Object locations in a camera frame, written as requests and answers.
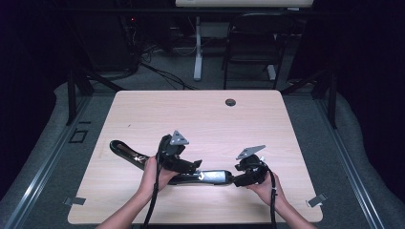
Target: light wood surface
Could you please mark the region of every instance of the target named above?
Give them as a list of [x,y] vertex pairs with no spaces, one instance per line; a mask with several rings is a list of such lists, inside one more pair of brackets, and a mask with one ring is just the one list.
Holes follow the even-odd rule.
[[176,0],[177,7],[310,8],[313,0]]
[[[228,98],[236,105],[225,105]],[[132,91],[119,92],[108,113],[87,171],[77,192],[86,198],[74,205],[70,223],[100,223],[138,189],[142,171],[111,152],[121,140],[153,156],[164,135],[178,130],[190,144],[181,158],[202,159],[202,170],[228,170],[234,176],[236,156],[246,147],[266,145],[257,156],[275,172],[288,201],[309,221],[322,219],[309,173],[277,91]],[[135,219],[143,223],[149,205]],[[158,195],[150,223],[263,223],[269,208],[243,187],[212,185],[167,186]]]

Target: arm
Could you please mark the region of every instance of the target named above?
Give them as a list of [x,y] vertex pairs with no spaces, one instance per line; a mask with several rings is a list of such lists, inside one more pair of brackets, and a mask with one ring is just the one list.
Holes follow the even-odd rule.
[[[155,157],[152,156],[146,161],[145,171],[140,186],[135,194],[121,208],[98,225],[97,228],[129,228],[138,213],[152,198],[156,170],[157,162]],[[162,190],[176,174],[176,172],[161,169],[159,175],[159,190]]]
[[[283,188],[281,187],[280,180],[276,174],[274,174],[277,196],[274,203],[275,211],[282,217],[288,226],[292,229],[313,229],[316,228],[312,223],[308,222],[301,216],[300,213],[292,207],[284,195]],[[259,198],[268,206],[270,206],[271,199],[269,190],[271,190],[271,178],[270,173],[267,172],[266,180],[261,184],[251,184],[246,186],[247,189],[255,192]]]

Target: wrist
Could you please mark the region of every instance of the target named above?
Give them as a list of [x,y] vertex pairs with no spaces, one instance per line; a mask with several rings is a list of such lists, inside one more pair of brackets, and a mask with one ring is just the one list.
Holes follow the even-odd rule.
[[285,198],[277,196],[274,203],[275,211],[281,216],[288,211],[290,204]]

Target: chair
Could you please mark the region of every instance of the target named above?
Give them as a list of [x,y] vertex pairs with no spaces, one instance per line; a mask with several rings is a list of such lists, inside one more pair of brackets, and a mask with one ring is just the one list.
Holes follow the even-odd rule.
[[235,17],[227,32],[223,60],[224,89],[227,81],[235,80],[228,78],[229,63],[263,65],[263,71],[268,65],[277,66],[272,87],[276,89],[285,48],[294,27],[294,19],[282,13],[244,13]]

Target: gray tape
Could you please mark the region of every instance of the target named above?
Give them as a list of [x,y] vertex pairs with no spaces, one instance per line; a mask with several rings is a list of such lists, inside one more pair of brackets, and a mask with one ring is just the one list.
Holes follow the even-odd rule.
[[63,203],[72,206],[73,204],[83,205],[85,201],[85,198],[65,198]]
[[317,206],[317,205],[322,205],[322,201],[324,201],[326,199],[327,199],[327,196],[325,196],[325,194],[321,194],[318,197],[315,197],[315,198],[313,198],[311,200],[308,200],[307,205],[308,205],[308,207],[314,207],[314,206]]

